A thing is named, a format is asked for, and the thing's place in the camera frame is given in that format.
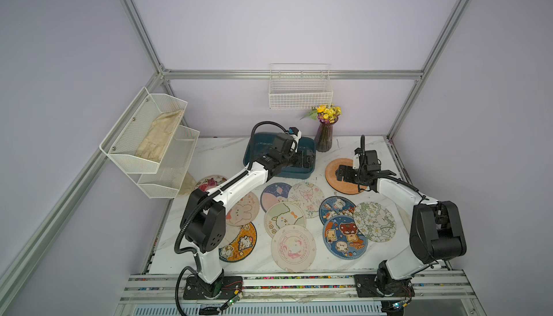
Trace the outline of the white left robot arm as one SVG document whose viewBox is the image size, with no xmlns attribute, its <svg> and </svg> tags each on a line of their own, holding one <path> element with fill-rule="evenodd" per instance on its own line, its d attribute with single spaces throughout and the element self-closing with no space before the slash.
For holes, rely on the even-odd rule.
<svg viewBox="0 0 553 316">
<path fill-rule="evenodd" d="M 218 246 L 226 233 L 227 213 L 249 192 L 294 165 L 301 137 L 301 131 L 291 127 L 276 134 L 266 151 L 256 154 L 253 151 L 255 135 L 251 135 L 251 156 L 240 172 L 213 189 L 195 189 L 189 195 L 174 252 L 177 255 L 193 253 L 197 264 L 195 274 L 204 285 L 216 286 L 224 277 Z"/>
</svg>

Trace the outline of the blue bears small coaster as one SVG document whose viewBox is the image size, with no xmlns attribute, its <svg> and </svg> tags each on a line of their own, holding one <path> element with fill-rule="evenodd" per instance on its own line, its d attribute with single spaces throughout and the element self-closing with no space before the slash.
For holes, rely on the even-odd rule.
<svg viewBox="0 0 553 316">
<path fill-rule="evenodd" d="M 320 221 L 325 224 L 336 216 L 353 217 L 356 205 L 351 200 L 342 196 L 330 196 L 323 200 L 319 207 Z"/>
</svg>

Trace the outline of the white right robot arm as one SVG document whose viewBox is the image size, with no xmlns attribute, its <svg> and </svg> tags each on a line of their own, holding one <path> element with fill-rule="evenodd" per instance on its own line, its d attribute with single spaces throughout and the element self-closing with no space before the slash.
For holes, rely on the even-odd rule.
<svg viewBox="0 0 553 316">
<path fill-rule="evenodd" d="M 410 291 L 415 274 L 439 261 L 463 256 L 467 252 L 459 209 L 451 201 L 424 196 L 419 189 L 383 170 L 377 152 L 358 147 L 352 166 L 340 165 L 337 181 L 366 187 L 392 200 L 411 216 L 409 245 L 394 258 L 384 260 L 373 282 L 358 284 L 380 297 Z"/>
</svg>

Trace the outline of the pink bunny white coaster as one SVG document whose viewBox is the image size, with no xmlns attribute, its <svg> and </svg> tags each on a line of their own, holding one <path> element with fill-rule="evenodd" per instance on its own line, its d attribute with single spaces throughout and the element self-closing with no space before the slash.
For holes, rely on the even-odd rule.
<svg viewBox="0 0 553 316">
<path fill-rule="evenodd" d="M 280 229 L 271 240 L 272 258 L 279 268 L 289 273 L 305 272 L 317 254 L 313 235 L 299 225 Z"/>
</svg>

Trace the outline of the green floral white coaster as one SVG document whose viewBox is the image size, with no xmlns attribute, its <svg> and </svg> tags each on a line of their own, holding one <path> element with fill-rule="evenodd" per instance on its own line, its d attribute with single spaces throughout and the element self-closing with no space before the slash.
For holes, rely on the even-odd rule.
<svg viewBox="0 0 553 316">
<path fill-rule="evenodd" d="M 376 243 L 391 241 L 397 231 L 392 213 L 376 202 L 359 203 L 354 210 L 354 222 L 362 235 Z"/>
</svg>

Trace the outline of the blue bears large coaster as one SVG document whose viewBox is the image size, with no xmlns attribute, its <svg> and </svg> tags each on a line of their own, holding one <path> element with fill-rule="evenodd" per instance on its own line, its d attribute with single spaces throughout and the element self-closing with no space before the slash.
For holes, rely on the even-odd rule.
<svg viewBox="0 0 553 316">
<path fill-rule="evenodd" d="M 355 260 L 365 254 L 369 241 L 353 217 L 341 215 L 329 219 L 323 226 L 323 243 L 336 257 Z"/>
</svg>

